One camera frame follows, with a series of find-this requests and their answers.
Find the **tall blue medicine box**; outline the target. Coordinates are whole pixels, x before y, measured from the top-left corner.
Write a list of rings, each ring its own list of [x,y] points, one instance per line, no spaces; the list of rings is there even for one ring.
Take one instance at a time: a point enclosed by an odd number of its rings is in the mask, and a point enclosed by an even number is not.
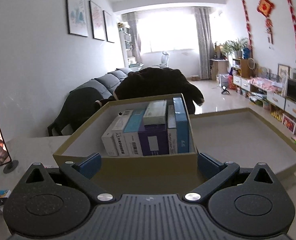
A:
[[[180,97],[173,98],[175,120],[177,128],[177,151],[178,153],[189,152],[189,124],[183,100]]]

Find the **red chinese knot ornament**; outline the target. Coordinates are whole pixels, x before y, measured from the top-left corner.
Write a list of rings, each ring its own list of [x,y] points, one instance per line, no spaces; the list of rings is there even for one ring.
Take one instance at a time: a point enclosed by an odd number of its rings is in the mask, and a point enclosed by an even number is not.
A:
[[[257,11],[265,17],[265,29],[269,44],[273,44],[273,23],[270,19],[271,12],[275,5],[270,0],[259,0]]]

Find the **white red medicine box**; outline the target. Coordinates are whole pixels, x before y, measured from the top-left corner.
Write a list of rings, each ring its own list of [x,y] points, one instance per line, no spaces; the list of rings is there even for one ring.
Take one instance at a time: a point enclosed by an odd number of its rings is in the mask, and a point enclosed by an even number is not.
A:
[[[177,154],[177,127],[173,105],[168,105],[168,143],[169,154]]]

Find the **potted green plant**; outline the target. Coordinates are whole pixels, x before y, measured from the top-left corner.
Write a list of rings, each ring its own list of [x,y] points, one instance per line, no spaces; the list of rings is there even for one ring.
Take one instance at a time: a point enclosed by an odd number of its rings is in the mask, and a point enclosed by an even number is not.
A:
[[[248,38],[237,38],[236,40],[228,40],[224,42],[222,51],[225,55],[234,55],[236,59],[242,57],[244,48],[248,46]]]

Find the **white barcode medicine box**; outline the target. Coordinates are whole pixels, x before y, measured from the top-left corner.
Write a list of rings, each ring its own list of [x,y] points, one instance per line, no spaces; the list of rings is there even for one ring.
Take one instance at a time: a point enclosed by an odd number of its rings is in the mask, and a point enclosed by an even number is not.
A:
[[[124,129],[133,113],[133,110],[127,109],[118,115],[105,130],[101,136],[102,143],[106,153],[110,157],[129,156],[126,140],[124,137]]]

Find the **framed wall picture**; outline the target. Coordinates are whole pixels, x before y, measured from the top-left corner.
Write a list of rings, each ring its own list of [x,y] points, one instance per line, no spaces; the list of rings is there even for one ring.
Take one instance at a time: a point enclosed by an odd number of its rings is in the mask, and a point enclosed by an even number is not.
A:
[[[85,0],[66,0],[68,33],[88,37]]]
[[[93,38],[104,41],[106,39],[103,11],[93,1],[89,0]]]
[[[106,39],[107,42],[114,43],[114,24],[112,16],[107,12],[103,11],[104,15],[104,22],[105,22],[105,29],[106,29]]]

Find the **light blue medicine box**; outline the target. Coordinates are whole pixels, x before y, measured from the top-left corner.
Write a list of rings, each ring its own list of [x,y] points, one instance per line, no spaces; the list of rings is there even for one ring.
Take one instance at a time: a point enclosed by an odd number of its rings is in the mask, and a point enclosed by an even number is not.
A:
[[[141,126],[144,113],[144,108],[135,109],[123,130],[129,156],[131,157],[143,156],[138,131]]]

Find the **white bookshelf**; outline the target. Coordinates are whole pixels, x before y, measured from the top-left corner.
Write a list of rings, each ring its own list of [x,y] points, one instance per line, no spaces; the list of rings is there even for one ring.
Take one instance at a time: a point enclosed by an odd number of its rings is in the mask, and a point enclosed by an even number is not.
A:
[[[136,57],[133,55],[133,42],[131,29],[127,22],[118,23],[118,31],[120,45],[124,59],[124,65],[128,68],[130,65],[136,64]]]

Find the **white tv cabinet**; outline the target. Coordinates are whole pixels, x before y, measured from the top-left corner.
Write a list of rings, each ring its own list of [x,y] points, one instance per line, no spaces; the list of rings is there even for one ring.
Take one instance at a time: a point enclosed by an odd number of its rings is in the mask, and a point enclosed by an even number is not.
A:
[[[282,95],[281,88],[276,86],[279,83],[262,77],[243,78],[234,75],[233,84],[248,92],[263,90],[268,102],[296,118],[296,102]]]

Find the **dark purple medicine box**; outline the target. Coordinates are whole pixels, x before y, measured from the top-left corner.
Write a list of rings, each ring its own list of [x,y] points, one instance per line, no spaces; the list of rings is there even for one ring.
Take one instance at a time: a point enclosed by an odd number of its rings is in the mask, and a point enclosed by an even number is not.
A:
[[[138,129],[143,156],[169,154],[168,132],[165,124],[144,126]]]

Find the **white green medicine box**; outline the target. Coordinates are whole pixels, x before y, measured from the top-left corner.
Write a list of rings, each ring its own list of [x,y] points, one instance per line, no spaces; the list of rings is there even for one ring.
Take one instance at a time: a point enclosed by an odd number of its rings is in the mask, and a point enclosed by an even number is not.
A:
[[[144,126],[166,124],[166,107],[166,100],[150,102],[143,115]]]

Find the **gold cardboard box lid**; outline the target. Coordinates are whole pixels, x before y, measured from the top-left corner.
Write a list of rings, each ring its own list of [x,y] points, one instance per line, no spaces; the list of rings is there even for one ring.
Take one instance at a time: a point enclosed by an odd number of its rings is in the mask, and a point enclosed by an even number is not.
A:
[[[251,168],[267,163],[279,178],[296,172],[296,145],[279,127],[251,108],[191,115],[199,152]]]

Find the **gold cardboard box base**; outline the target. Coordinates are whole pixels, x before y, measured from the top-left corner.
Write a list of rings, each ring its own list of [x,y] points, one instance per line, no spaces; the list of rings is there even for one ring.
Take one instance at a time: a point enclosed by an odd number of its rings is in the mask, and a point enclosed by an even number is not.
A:
[[[190,153],[147,157],[110,157],[101,136],[115,117],[127,109],[146,107],[149,102],[174,95],[150,96],[105,104],[79,127],[53,154],[58,165],[80,162],[90,154],[101,155],[101,169],[91,181],[107,192],[121,194],[179,194],[191,192],[205,182],[197,167],[198,150],[190,139]]]

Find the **white office chair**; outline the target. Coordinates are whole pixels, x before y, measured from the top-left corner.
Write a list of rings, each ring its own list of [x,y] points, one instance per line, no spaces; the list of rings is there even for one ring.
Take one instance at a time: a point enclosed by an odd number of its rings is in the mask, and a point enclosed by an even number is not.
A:
[[[169,62],[169,54],[167,51],[163,51],[160,66],[168,67],[168,62]]]

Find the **grey right curtain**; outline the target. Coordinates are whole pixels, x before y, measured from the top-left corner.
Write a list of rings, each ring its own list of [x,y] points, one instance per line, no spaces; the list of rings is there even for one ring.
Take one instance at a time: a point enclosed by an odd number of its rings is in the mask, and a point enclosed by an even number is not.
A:
[[[210,8],[194,7],[196,29],[198,37],[198,48],[200,56],[200,78],[209,80],[210,58],[213,56],[214,47],[211,39]]]

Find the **black dining chair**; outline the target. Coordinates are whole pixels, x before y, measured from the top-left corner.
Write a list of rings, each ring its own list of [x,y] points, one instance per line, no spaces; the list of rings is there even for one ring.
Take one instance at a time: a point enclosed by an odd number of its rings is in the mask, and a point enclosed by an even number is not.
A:
[[[53,130],[62,136],[62,130],[70,125],[75,132],[85,121],[87,121],[99,108],[96,103],[103,97],[99,91],[92,87],[84,87],[72,91],[58,115],[51,125],[47,127],[48,135],[53,136]]]

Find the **grey sofa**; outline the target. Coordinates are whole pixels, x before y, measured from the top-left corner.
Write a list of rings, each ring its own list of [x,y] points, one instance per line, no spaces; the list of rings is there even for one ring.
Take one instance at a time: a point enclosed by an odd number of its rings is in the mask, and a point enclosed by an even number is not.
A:
[[[124,81],[128,74],[133,72],[130,68],[117,68],[113,72],[109,72],[101,77],[90,79],[89,81],[78,86],[74,90],[82,88],[96,89],[104,99],[112,96],[115,89]]]

